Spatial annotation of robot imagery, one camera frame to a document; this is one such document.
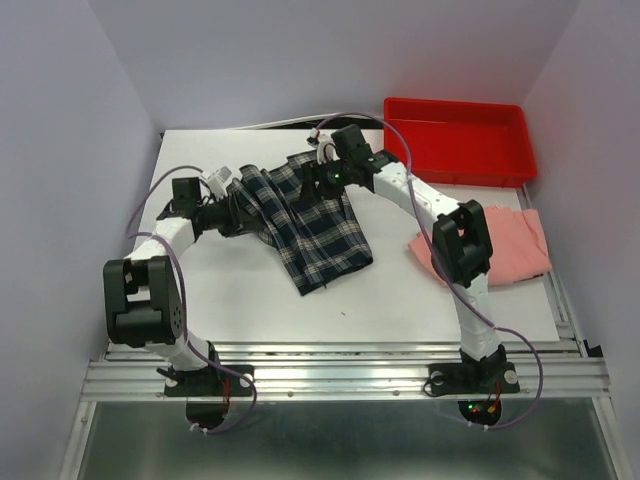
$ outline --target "red plastic bin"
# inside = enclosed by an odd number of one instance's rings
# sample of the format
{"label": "red plastic bin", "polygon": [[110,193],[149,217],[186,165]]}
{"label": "red plastic bin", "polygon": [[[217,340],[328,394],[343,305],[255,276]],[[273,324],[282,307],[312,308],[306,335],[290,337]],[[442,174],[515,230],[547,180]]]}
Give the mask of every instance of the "red plastic bin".
{"label": "red plastic bin", "polygon": [[[517,188],[537,174],[516,105],[392,97],[384,101],[384,118],[409,144],[413,173],[426,182]],[[386,128],[384,148],[406,164]]]}

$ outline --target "blue plaid fabric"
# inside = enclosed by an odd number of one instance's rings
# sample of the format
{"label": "blue plaid fabric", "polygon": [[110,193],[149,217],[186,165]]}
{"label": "blue plaid fabric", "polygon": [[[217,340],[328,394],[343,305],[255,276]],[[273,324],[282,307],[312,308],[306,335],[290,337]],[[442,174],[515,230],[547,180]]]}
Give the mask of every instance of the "blue plaid fabric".
{"label": "blue plaid fabric", "polygon": [[288,157],[286,165],[271,171],[244,166],[242,178],[234,179],[228,189],[239,194],[236,198],[245,211],[265,223],[258,237],[278,249],[300,295],[373,262],[346,192],[315,205],[298,200],[301,165],[315,159],[312,150]]}

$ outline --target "white wall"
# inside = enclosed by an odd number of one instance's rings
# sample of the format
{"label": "white wall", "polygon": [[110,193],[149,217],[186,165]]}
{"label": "white wall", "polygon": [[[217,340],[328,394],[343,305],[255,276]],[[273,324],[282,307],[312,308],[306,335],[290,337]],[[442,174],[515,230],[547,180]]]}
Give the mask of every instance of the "white wall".
{"label": "white wall", "polygon": [[0,16],[0,478],[57,478],[158,136],[84,0]]}
{"label": "white wall", "polygon": [[90,0],[164,128],[380,111],[390,95],[520,103],[577,0]]}
{"label": "white wall", "polygon": [[[535,205],[640,452],[640,3],[583,0],[525,103]],[[640,457],[633,455],[640,476]]]}

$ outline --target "pink cloth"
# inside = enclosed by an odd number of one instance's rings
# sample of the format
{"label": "pink cloth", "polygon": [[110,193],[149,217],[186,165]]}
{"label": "pink cloth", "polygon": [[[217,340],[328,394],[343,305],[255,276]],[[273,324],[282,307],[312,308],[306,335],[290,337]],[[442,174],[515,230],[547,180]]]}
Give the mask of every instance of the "pink cloth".
{"label": "pink cloth", "polygon": [[[510,208],[489,207],[484,210],[493,245],[489,285],[508,285],[551,271],[547,242],[537,210],[514,212]],[[409,248],[438,280],[431,265],[431,253],[422,234]]]}

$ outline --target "white board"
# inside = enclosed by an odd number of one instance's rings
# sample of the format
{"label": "white board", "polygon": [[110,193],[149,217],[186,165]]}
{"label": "white board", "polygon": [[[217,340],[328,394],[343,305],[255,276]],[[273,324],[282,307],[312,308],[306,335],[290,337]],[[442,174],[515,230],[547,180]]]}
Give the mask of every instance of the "white board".
{"label": "white board", "polygon": [[[307,133],[167,131],[154,181],[182,164],[208,170],[226,165],[235,174],[251,163],[274,168],[288,155],[309,149]],[[366,131],[365,136],[374,150],[382,147],[382,132]],[[441,190],[460,200],[520,209],[513,189]],[[181,258],[190,329],[216,342],[459,341],[451,294],[409,252],[407,244],[418,230],[415,219],[366,189],[349,187],[348,193],[373,250],[372,265],[301,297],[275,249],[252,235],[224,239],[207,232]],[[148,202],[141,228],[153,228],[170,197],[167,181]],[[515,328],[532,341],[558,340],[543,279],[494,288],[491,305],[497,324]]]}

